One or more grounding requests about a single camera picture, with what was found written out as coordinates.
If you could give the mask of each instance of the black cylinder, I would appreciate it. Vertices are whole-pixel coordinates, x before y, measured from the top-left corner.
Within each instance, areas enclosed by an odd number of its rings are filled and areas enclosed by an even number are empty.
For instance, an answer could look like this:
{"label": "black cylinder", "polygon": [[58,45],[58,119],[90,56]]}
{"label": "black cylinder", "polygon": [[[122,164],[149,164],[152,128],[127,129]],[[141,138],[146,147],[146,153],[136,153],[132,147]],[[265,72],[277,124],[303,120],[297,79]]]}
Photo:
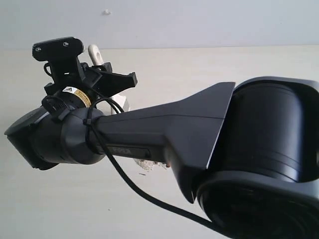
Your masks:
{"label": "black cylinder", "polygon": [[305,115],[289,87],[258,83],[238,89],[223,126],[220,170],[247,171],[300,182]]}

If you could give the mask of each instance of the beige wall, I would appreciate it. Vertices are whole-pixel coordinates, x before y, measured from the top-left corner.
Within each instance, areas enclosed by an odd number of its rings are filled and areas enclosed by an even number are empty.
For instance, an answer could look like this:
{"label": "beige wall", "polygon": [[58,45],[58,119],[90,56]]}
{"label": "beige wall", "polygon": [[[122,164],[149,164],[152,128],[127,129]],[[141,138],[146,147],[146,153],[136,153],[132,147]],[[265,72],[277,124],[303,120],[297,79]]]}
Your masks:
{"label": "beige wall", "polygon": [[[217,82],[264,75],[317,80],[319,46],[104,50],[114,72],[135,71],[138,85],[125,92],[133,109],[187,97]],[[87,53],[80,57],[89,62]],[[40,105],[50,80],[31,51],[1,52],[0,131]],[[91,166],[32,169],[0,138],[0,238],[222,238],[137,196],[107,159]],[[141,188],[203,216],[182,197],[171,170],[145,172],[119,162]]]}

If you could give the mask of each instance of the warning label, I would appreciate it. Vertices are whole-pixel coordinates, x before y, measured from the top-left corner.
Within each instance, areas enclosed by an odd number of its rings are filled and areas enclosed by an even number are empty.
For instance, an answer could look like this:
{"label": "warning label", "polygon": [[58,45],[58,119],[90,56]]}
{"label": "warning label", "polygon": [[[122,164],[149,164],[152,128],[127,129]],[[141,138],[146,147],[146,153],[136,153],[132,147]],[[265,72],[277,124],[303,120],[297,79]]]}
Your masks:
{"label": "warning label", "polygon": [[85,107],[89,107],[91,105],[89,97],[83,91],[75,87],[67,86],[64,88],[63,92],[68,92],[76,95],[84,103]]}

